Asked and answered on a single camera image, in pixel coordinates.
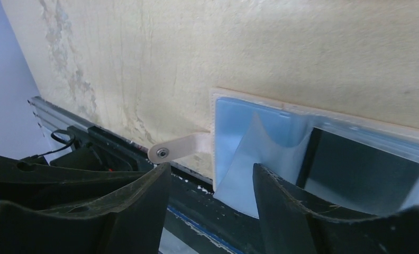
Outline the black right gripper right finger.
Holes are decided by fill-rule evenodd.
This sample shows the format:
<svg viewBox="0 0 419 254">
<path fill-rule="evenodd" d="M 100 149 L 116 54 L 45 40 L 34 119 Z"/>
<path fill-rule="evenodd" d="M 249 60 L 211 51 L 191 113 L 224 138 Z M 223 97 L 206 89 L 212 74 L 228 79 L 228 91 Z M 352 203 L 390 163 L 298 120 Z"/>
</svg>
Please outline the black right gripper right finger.
<svg viewBox="0 0 419 254">
<path fill-rule="evenodd" d="M 327 202 L 253 165 L 267 253 L 419 253 L 419 205 L 374 216 Z"/>
</svg>

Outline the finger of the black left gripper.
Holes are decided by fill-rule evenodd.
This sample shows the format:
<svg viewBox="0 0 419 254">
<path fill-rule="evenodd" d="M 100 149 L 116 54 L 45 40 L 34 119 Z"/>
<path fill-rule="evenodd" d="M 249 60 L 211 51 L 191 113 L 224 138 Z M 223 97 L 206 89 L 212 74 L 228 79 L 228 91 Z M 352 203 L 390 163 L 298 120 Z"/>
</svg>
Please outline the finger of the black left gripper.
<svg viewBox="0 0 419 254">
<path fill-rule="evenodd" d="M 46 210 L 105 196 L 144 174 L 51 167 L 0 156 L 0 201 Z"/>
</svg>

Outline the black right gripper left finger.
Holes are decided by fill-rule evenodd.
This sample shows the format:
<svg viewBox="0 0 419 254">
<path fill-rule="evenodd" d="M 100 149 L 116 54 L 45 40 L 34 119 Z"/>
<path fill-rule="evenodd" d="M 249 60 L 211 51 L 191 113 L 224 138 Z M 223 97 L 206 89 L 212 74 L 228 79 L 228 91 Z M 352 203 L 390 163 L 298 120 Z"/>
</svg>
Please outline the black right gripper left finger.
<svg viewBox="0 0 419 254">
<path fill-rule="evenodd" d="M 5 187 L 26 202 L 0 199 L 0 253 L 157 253 L 171 166 L 112 172 L 96 181 Z"/>
</svg>

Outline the black card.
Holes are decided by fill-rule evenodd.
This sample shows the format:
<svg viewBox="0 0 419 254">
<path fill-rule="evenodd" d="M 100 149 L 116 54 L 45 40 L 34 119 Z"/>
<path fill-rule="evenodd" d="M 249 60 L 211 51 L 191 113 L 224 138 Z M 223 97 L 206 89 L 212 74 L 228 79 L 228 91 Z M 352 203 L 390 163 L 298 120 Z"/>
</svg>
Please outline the black card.
<svg viewBox="0 0 419 254">
<path fill-rule="evenodd" d="M 296 185 L 359 212 L 386 215 L 403 208 L 419 179 L 419 163 L 313 128 Z"/>
</svg>

